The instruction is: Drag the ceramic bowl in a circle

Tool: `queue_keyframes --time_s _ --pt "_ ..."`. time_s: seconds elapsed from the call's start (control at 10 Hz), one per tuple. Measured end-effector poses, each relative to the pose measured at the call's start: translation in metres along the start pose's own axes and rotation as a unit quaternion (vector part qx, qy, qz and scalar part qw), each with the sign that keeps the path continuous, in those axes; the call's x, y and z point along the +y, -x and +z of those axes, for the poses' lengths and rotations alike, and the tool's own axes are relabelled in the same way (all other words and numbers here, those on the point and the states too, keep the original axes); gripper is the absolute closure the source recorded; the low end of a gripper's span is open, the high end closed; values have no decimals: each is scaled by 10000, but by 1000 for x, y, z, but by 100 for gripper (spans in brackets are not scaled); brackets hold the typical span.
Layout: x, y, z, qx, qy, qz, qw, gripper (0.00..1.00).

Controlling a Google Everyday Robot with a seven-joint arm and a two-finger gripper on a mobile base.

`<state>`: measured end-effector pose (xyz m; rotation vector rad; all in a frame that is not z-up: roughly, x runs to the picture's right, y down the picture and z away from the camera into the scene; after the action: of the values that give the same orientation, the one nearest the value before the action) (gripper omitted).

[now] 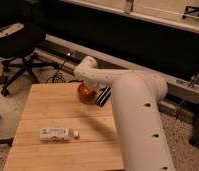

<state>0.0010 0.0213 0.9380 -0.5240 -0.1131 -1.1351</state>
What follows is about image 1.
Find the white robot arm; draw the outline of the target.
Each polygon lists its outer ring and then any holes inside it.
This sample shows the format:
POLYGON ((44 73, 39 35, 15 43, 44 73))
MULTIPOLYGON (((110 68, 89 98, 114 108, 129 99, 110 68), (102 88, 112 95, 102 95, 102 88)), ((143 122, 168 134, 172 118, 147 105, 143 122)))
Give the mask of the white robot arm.
POLYGON ((156 73, 100 69, 85 57, 74 69, 77 79, 111 88, 113 117, 125 171, 176 171, 158 103, 167 94, 165 79, 156 73))

